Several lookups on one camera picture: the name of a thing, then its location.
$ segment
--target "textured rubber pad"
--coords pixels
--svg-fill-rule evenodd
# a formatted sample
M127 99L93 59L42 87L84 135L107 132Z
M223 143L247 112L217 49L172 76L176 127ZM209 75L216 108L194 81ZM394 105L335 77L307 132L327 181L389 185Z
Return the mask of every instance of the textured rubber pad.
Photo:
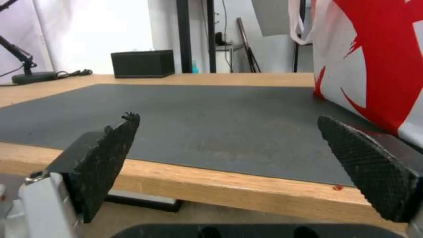
M318 125L353 183L380 215L409 222L422 200L420 154L391 135L369 136L327 116L319 117Z
M138 114L102 131L84 133L48 167L62 174L77 213L88 223L102 205L119 174L140 124Z

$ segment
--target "floor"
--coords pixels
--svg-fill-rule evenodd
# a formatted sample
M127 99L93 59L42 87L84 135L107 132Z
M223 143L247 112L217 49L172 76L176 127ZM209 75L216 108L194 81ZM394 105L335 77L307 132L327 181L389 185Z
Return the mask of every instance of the floor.
M84 225L84 237L110 237L137 224L280 224L322 223L299 217L185 202L177 213L105 202L90 224Z

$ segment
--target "black speaker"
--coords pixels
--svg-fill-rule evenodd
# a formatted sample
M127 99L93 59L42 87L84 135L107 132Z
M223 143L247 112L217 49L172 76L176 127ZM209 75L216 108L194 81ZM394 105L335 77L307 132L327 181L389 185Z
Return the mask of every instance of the black speaker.
M175 73L173 50L112 53L115 78L166 77Z

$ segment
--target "black mat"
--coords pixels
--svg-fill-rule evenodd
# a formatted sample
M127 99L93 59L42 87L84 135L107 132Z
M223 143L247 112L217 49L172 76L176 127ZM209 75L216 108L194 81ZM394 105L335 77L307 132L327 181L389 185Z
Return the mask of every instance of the black mat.
M65 149L127 111L142 120L129 158L351 186L317 116L373 128L311 88L94 85L0 108L0 141Z

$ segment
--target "wooden table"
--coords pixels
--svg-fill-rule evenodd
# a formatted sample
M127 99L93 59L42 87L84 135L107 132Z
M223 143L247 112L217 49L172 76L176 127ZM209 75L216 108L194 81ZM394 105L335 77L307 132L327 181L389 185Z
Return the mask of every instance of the wooden table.
M165 79L115 79L92 75L0 87L0 107L98 83L313 87L312 74L172 75ZM61 150L0 143L0 173L43 169ZM385 221L356 188L126 160L113 189L342 223L404 231Z

